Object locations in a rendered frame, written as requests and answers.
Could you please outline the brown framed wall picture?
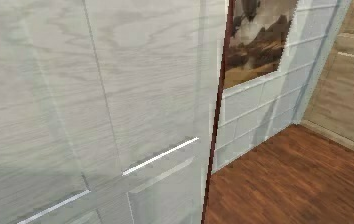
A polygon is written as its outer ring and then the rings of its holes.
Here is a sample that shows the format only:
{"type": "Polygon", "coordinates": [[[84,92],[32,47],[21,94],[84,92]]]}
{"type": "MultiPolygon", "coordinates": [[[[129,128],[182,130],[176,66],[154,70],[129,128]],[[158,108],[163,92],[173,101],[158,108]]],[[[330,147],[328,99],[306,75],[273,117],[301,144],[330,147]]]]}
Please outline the brown framed wall picture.
{"type": "Polygon", "coordinates": [[[278,69],[298,0],[234,0],[224,87],[278,69]]]}

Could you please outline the pale grey wood cupboard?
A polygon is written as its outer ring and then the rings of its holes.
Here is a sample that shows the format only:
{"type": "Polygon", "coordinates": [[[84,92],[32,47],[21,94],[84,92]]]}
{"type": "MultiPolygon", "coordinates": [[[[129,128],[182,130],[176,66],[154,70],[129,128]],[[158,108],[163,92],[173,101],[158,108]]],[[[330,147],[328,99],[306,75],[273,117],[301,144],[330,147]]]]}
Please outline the pale grey wood cupboard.
{"type": "Polygon", "coordinates": [[[0,0],[0,224],[201,224],[229,0],[0,0]]]}

